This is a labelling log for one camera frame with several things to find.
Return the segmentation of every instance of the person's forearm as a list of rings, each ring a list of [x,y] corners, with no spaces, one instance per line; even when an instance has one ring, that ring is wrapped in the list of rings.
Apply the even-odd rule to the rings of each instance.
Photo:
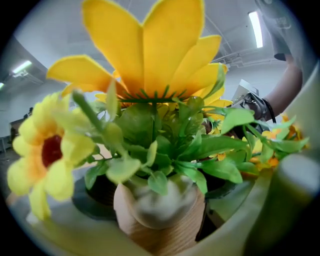
[[[289,64],[281,80],[266,97],[271,105],[274,116],[281,114],[297,96],[302,86],[302,72],[294,64]]]

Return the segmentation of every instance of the tube light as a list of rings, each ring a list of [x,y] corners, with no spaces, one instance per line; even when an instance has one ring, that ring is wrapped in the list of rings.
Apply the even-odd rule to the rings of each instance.
[[[264,44],[262,41],[262,32],[261,32],[261,26],[260,26],[258,13],[256,11],[253,11],[253,12],[250,12],[248,15],[249,15],[249,18],[252,23],[256,47],[260,48],[260,47],[264,46]]]
[[[32,64],[31,61],[27,60],[24,63],[22,63],[20,66],[16,67],[14,70],[12,70],[12,72],[17,74],[20,71],[24,70],[26,67],[30,66],[31,64]]]

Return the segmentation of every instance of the red flower center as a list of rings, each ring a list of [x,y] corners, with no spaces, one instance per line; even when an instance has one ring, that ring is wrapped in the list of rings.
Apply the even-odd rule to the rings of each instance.
[[[55,161],[62,158],[60,144],[61,137],[58,135],[54,135],[44,141],[41,156],[43,165],[46,168],[52,165]]]

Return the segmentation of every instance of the flower pot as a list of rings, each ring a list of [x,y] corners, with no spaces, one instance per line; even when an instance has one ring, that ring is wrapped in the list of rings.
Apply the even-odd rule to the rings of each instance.
[[[150,229],[174,226],[194,206],[198,188],[187,176],[175,174],[168,178],[168,193],[160,195],[150,189],[146,179],[133,176],[120,184],[124,201],[132,216]]]

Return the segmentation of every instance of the potted plant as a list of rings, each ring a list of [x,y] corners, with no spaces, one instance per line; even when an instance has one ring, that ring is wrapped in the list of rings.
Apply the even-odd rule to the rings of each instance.
[[[250,110],[225,108],[231,104],[220,99],[226,69],[210,63],[221,38],[199,38],[203,1],[158,1],[139,24],[113,2],[87,0],[83,16],[120,80],[84,55],[64,57],[48,70],[48,78],[71,84],[34,106],[13,141],[21,159],[8,170],[9,187],[29,194],[40,220],[50,216],[47,194],[58,201],[73,196],[72,171],[85,162],[96,162],[84,177],[88,193],[107,177],[125,190],[137,221],[163,229],[185,216],[198,190],[208,192],[205,175],[240,184],[245,174],[257,177],[306,145],[307,138],[292,132],[294,118],[269,125]],[[106,95],[87,102],[83,93],[93,91]],[[78,106],[72,111],[70,97]],[[211,124],[211,134],[203,122]],[[253,124],[272,131],[260,134]],[[238,126],[244,138],[225,135]],[[97,145],[111,157],[94,158]]]

